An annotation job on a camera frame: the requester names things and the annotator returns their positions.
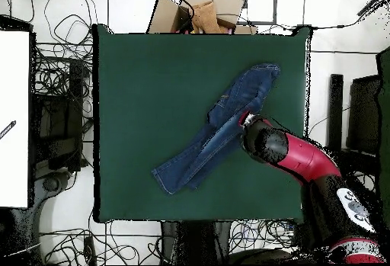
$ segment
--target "green cloth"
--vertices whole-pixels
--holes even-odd
[[[258,63],[281,70],[262,114],[303,134],[311,35],[110,34],[98,25],[99,220],[301,219],[296,180],[242,150],[195,191],[169,195],[151,170],[181,152],[234,77]]]
[[[378,54],[377,66],[383,82],[378,94],[380,115],[382,115],[379,120],[381,125],[379,193],[383,202],[383,217],[387,226],[390,227],[390,47]]]

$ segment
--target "whiteboard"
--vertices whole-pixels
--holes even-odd
[[[30,35],[0,30],[0,207],[27,207]]]

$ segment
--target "blue jeans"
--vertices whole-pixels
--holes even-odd
[[[169,194],[182,187],[197,188],[224,158],[240,147],[240,116],[258,113],[264,99],[280,75],[275,64],[252,66],[235,78],[207,114],[207,123],[188,147],[152,170],[160,186]]]

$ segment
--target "jeans leg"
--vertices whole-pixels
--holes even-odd
[[[240,149],[240,135],[234,137],[229,141],[226,146],[215,154],[187,183],[187,186],[191,189],[196,189],[203,182],[205,178],[223,161],[226,157],[237,149]]]
[[[187,183],[197,174],[200,169],[207,167],[213,169],[217,166],[217,161],[222,161],[225,157],[223,154],[224,148],[242,132],[241,127],[238,125],[238,121],[242,113],[246,110],[249,110],[250,107],[253,107],[254,102],[251,102],[244,109],[240,110],[237,114],[232,116],[219,130],[211,136],[211,138],[204,144],[200,150],[199,155],[193,160],[190,167],[183,174],[183,177],[180,181],[182,186],[187,185]],[[222,154],[220,159],[214,160],[214,156]]]
[[[213,134],[210,125],[206,125],[192,140],[191,144],[180,154],[152,170],[157,182],[169,194],[182,188],[180,179],[198,156],[203,144]]]

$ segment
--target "black cable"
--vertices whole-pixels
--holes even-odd
[[[67,261],[62,261],[61,263],[64,263],[64,262],[68,262],[68,265],[71,266],[72,262],[75,261],[75,263],[77,264],[77,266],[81,266],[80,263],[78,262],[78,257],[80,256],[85,256],[85,253],[84,252],[80,252],[77,250],[73,240],[78,238],[78,237],[85,237],[85,234],[87,234],[88,236],[92,236],[94,239],[96,239],[98,242],[100,242],[101,244],[104,244],[104,252],[97,255],[97,257],[99,257],[99,259],[101,259],[104,263],[100,266],[104,266],[107,261],[110,259],[110,258],[102,258],[100,257],[100,255],[102,254],[107,254],[108,252],[113,252],[114,253],[114,256],[117,256],[120,258],[120,260],[125,264],[127,265],[126,263],[126,260],[125,258],[120,254],[120,251],[118,250],[117,247],[113,247],[111,246],[110,244],[107,243],[107,240],[106,242],[100,240],[91,230],[89,229],[73,229],[73,230],[80,230],[80,232],[78,234],[68,234],[66,235],[66,237],[59,243],[57,244],[54,249],[49,252],[46,256],[45,256],[45,264],[47,264],[49,262],[49,260],[51,259],[51,257],[53,256],[54,253],[56,252],[62,252],[64,254],[64,256],[67,258]],[[56,232],[51,232],[51,233],[45,233],[45,234],[40,234],[40,236],[47,236],[47,235],[55,235],[56,233],[58,232],[64,232],[64,231],[56,231]],[[67,242],[71,242],[72,243],[72,247],[70,246],[64,246],[64,244],[66,244]],[[136,249],[132,246],[129,246],[127,245],[126,246],[127,248],[131,247],[133,248],[134,251],[136,251]],[[69,259],[69,257],[66,255],[65,253],[65,250],[70,250],[73,252],[74,254],[74,258],[72,260]]]
[[[12,0],[8,0],[9,4],[9,17],[12,17]]]
[[[248,16],[249,4],[248,4],[248,0],[246,1],[247,1],[247,20],[249,21],[249,16]]]
[[[375,184],[375,180],[372,178],[371,175],[367,174],[367,173],[363,173],[361,175],[356,175],[356,172],[353,173],[353,176],[355,178],[361,178],[363,177],[363,185],[366,187],[366,177],[369,178],[372,182],[372,189],[369,189],[370,191],[376,191],[376,184]]]
[[[34,10],[34,3],[33,3],[33,0],[31,0],[31,8],[33,9],[33,17],[27,22],[27,23],[30,23],[31,21],[33,21],[34,17],[35,17],[35,10]]]
[[[342,111],[347,111],[348,109],[350,109],[350,107],[347,107],[347,108],[343,109]],[[322,123],[323,121],[326,121],[328,118],[329,118],[329,117],[326,117],[326,118],[324,118],[323,120],[318,121],[318,122],[310,129],[310,131],[308,132],[308,136],[310,136],[310,134],[312,133],[312,130],[313,130],[314,127],[316,127],[319,123]]]
[[[168,264],[172,264],[172,260],[166,258],[160,251],[159,247],[158,247],[158,244],[159,242],[163,239],[164,237],[163,236],[160,236],[157,238],[156,240],[156,243],[155,244],[152,244],[151,242],[148,243],[148,250],[150,252],[149,255],[147,255],[144,259],[142,259],[139,263],[139,265],[142,265],[144,261],[146,261],[147,259],[149,259],[150,257],[152,256],[155,256],[156,258],[159,258],[160,261],[165,261],[167,262]]]
[[[305,24],[305,9],[306,9],[306,0],[303,0],[303,9],[302,9],[302,25]]]
[[[72,186],[70,186],[70,187],[66,188],[64,191],[70,190],[70,189],[72,189],[72,188],[75,186],[76,179],[77,179],[77,174],[78,174],[78,172],[76,172],[76,174],[75,174],[75,180],[73,181],[73,184],[72,184]]]
[[[45,9],[47,9],[48,5],[50,3],[50,0],[47,1]],[[88,16],[90,18],[91,22],[91,9],[89,7],[88,1],[85,0],[85,3],[88,7]],[[96,5],[94,4],[94,11],[95,11],[95,17],[98,22],[98,16],[96,12]],[[54,40],[60,39],[63,41],[63,43],[58,43],[53,46],[53,51],[51,50],[44,50],[41,49],[39,45],[37,45],[37,74],[36,74],[36,93],[42,94],[42,95],[60,95],[69,97],[69,100],[76,102],[78,109],[83,114],[89,114],[92,111],[91,102],[88,100],[89,98],[92,98],[91,96],[91,72],[92,72],[92,62],[91,62],[91,51],[92,47],[89,50],[85,49],[85,46],[89,45],[88,43],[91,43],[91,35],[90,35],[90,29],[91,26],[88,25],[82,18],[79,16],[77,17],[77,20],[73,22],[72,26],[69,28],[68,33],[66,34],[65,38],[60,37],[57,34],[57,29],[60,26],[62,22],[64,22],[66,19],[69,19],[70,17],[74,15],[69,15],[67,18],[64,18],[61,20],[56,27],[54,28],[54,36],[52,33],[52,28],[50,26],[49,19],[46,15],[46,12],[44,12],[46,21],[49,25],[50,34],[52,35]],[[77,44],[70,43],[68,41],[68,36],[70,34],[70,31],[75,23],[81,22],[82,24],[85,24],[88,28],[88,34],[84,37],[84,39]],[[43,54],[43,51],[49,51],[53,52],[55,57],[47,57]],[[69,52],[71,54],[70,57],[65,57],[66,52]],[[75,59],[79,62],[81,62],[83,68],[85,71],[89,72],[89,76],[86,79],[82,80],[82,87],[83,87],[83,104],[79,104],[78,100],[74,101],[73,99],[77,99],[76,96],[72,93],[72,91],[69,89],[69,59]],[[85,109],[84,105],[87,104],[89,106],[89,109]],[[74,151],[74,153],[67,159],[70,160],[78,150]]]
[[[190,6],[192,12],[193,12],[193,15],[194,15],[194,10],[193,10],[193,7],[191,6],[191,4],[189,2],[187,2],[186,0],[182,0],[185,4],[187,4],[188,6]],[[241,18],[243,19],[244,21],[246,21],[248,23],[248,25],[250,25],[250,27],[254,27],[254,25],[248,20],[248,19],[245,19],[243,18],[241,15],[237,15],[237,14],[217,14],[217,16],[236,16],[237,18]],[[182,28],[184,28],[186,26],[186,24],[188,23],[188,21],[186,21],[186,23],[183,25],[183,27],[181,27],[179,30],[181,30]]]
[[[259,232],[252,228],[253,223],[250,223],[250,220],[239,220],[235,222],[235,226],[232,229],[232,237],[229,239],[229,254],[233,253],[236,248],[243,248],[246,250],[247,248],[254,247],[254,243],[258,240]],[[249,232],[253,238],[246,237],[246,233]]]
[[[183,28],[185,28],[188,25],[188,23],[191,23],[192,19],[193,19],[193,16],[195,15],[195,11],[194,11],[192,5],[187,0],[181,0],[181,1],[183,1],[185,4],[190,6],[192,13],[190,15],[190,18],[178,30],[182,30]]]
[[[107,264],[107,223],[104,223],[104,265],[106,264]]]
[[[291,237],[286,234],[288,228],[286,228],[285,223],[291,224],[290,220],[270,220],[266,224],[266,230],[283,248],[289,248],[292,242]],[[277,232],[278,227],[283,228],[282,234]]]
[[[386,0],[381,0],[379,2],[376,2],[370,9],[365,11],[361,16],[359,16],[359,18],[356,21],[354,21],[351,24],[340,24],[340,25],[327,26],[327,27],[315,27],[315,26],[311,26],[311,25],[304,25],[304,24],[302,24],[300,27],[310,27],[313,30],[327,30],[327,29],[333,29],[333,28],[341,29],[341,28],[345,28],[345,27],[352,27],[353,25],[358,24],[363,18],[368,17],[369,15],[371,15],[376,9],[378,9],[380,4],[382,4],[384,1],[386,1]],[[281,27],[284,30],[295,30],[298,26],[294,27],[294,26],[289,26],[289,25],[285,25],[285,24],[273,24],[273,25],[271,25],[270,28],[268,28],[266,30],[263,30],[259,34],[267,32],[267,31],[269,31],[269,30],[271,30],[271,29],[273,29],[275,27]]]
[[[94,166],[87,160],[87,158],[85,157],[84,153],[82,153],[82,157],[84,157],[84,160],[87,161],[87,163],[89,164],[89,166],[91,166],[92,168],[94,168]]]
[[[111,236],[111,238],[112,238],[112,240],[113,240],[113,243],[115,244],[115,246],[117,247],[117,250],[119,251],[119,245],[117,244],[117,241],[115,240],[115,238],[114,238],[114,236],[113,236],[113,233],[112,233],[112,226],[113,226],[113,221],[111,221],[110,222],[110,236]],[[125,248],[131,248],[133,251],[134,251],[134,256],[132,257],[132,258],[124,258],[125,260],[127,260],[127,261],[132,261],[136,256],[138,256],[138,262],[139,262],[139,253],[138,253],[138,251],[134,248],[134,247],[132,247],[132,246],[130,246],[130,245],[122,245],[121,246],[122,247],[122,249],[121,249],[121,251],[122,250],[124,250]]]

